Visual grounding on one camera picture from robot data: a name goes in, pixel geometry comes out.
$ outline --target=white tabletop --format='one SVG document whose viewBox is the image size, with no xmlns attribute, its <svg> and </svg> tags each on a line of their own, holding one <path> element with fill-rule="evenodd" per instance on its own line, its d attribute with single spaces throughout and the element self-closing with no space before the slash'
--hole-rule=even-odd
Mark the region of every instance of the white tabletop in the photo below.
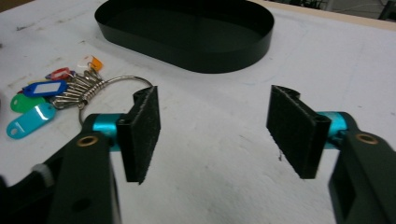
<svg viewBox="0 0 396 224">
<path fill-rule="evenodd" d="M 123 223 L 334 223 L 327 184 L 338 152 L 324 151 L 315 180 L 279 161 L 265 128 L 271 85 L 299 91 L 317 111 L 350 113 L 396 148 L 395 31 L 268 7 L 276 24 L 266 56 L 208 75 L 106 41 L 93 17 L 103 2 L 36 0 L 0 13 L 0 174 L 9 185 L 80 130 L 70 108 L 13 140 L 5 129 L 19 114 L 10 100 L 28 81 L 89 54 L 105 64 L 104 79 L 134 75 L 159 87 L 163 128 L 143 185 L 125 182 L 112 153 Z M 125 113 L 143 87 L 110 85 L 86 115 Z"/>
</svg>

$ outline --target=tag hole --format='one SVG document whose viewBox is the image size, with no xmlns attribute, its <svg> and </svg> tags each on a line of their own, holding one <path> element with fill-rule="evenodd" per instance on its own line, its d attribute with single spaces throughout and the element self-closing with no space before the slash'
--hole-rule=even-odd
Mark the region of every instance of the tag hole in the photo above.
<svg viewBox="0 0 396 224">
<path fill-rule="evenodd" d="M 11 135 L 15 135 L 18 133 L 18 129 L 14 128 L 11 130 Z"/>
</svg>

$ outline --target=oval black tray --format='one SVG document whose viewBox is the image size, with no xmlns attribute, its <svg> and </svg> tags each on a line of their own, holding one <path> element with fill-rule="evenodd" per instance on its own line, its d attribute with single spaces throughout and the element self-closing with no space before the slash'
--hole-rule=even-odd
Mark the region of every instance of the oval black tray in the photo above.
<svg viewBox="0 0 396 224">
<path fill-rule="evenodd" d="M 245 0 L 110 0 L 95 18 L 108 41 L 200 73 L 254 64 L 274 26 L 265 7 Z"/>
</svg>

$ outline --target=light blue key tag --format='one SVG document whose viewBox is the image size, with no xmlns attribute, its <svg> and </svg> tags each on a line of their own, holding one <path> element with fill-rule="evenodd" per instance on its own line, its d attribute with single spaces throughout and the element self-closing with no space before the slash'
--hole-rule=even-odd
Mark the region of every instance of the light blue key tag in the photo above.
<svg viewBox="0 0 396 224">
<path fill-rule="evenodd" d="M 55 117 L 56 109 L 52 104 L 43 103 L 35 106 L 7 126 L 7 134 L 14 139 L 20 139 L 34 132 L 39 127 L 50 122 Z"/>
<path fill-rule="evenodd" d="M 23 94 L 28 97 L 59 95 L 67 88 L 64 80 L 36 82 L 23 88 Z"/>
</svg>

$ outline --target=key tag label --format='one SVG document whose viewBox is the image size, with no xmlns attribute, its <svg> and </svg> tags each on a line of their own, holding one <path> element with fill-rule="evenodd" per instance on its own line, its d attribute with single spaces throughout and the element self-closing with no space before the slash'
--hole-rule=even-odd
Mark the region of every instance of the key tag label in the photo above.
<svg viewBox="0 0 396 224">
<path fill-rule="evenodd" d="M 17 113 L 26 113 L 36 105 L 40 105 L 46 103 L 46 100 L 43 97 L 27 97 L 24 94 L 16 94 L 9 106 L 14 112 Z"/>
<path fill-rule="evenodd" d="M 80 60 L 77 64 L 76 72 L 79 74 L 83 74 L 85 70 L 93 69 L 96 72 L 99 72 L 103 67 L 103 64 L 92 55 L 86 56 L 82 60 Z"/>
<path fill-rule="evenodd" d="M 55 117 L 55 113 L 56 109 L 52 104 L 37 105 L 12 120 L 7 126 L 7 135 L 14 139 L 21 139 L 50 122 Z"/>
<path fill-rule="evenodd" d="M 28 97 L 53 96 L 64 92 L 67 84 L 64 80 L 37 82 L 23 89 L 23 94 Z"/>
<path fill-rule="evenodd" d="M 50 79 L 51 80 L 65 80 L 70 76 L 70 69 L 68 67 L 60 68 L 51 72 Z"/>
</svg>

